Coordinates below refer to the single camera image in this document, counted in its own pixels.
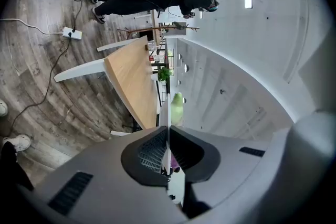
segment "black vent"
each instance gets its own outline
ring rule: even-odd
[[[256,150],[255,148],[250,148],[250,147],[245,147],[245,146],[242,147],[239,151],[244,152],[246,154],[258,156],[258,157],[263,157],[263,155],[265,154],[265,151]]]
[[[68,215],[92,177],[93,175],[77,172],[48,205],[60,214]]]

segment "wooden floor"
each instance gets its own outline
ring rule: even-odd
[[[72,0],[8,0],[1,18],[19,18],[44,31],[60,32],[71,27],[79,6]],[[146,19],[135,20],[134,15],[111,15],[101,25],[93,20],[92,7],[84,0],[77,19],[82,41],[72,42],[52,77],[112,53],[96,48],[125,40],[117,28],[147,26]],[[43,99],[51,67],[67,42],[62,35],[43,35],[19,22],[0,22],[0,98],[9,108],[8,116],[0,118],[1,136],[8,136],[10,124],[25,106]],[[109,139],[111,130],[130,132],[123,124],[132,124],[130,114],[106,76],[98,73],[60,83],[52,79],[46,102],[26,111],[10,136],[31,137],[31,147],[18,160],[35,185],[84,148]]]

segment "window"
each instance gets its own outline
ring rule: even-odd
[[[169,73],[174,75],[174,50],[168,50]]]

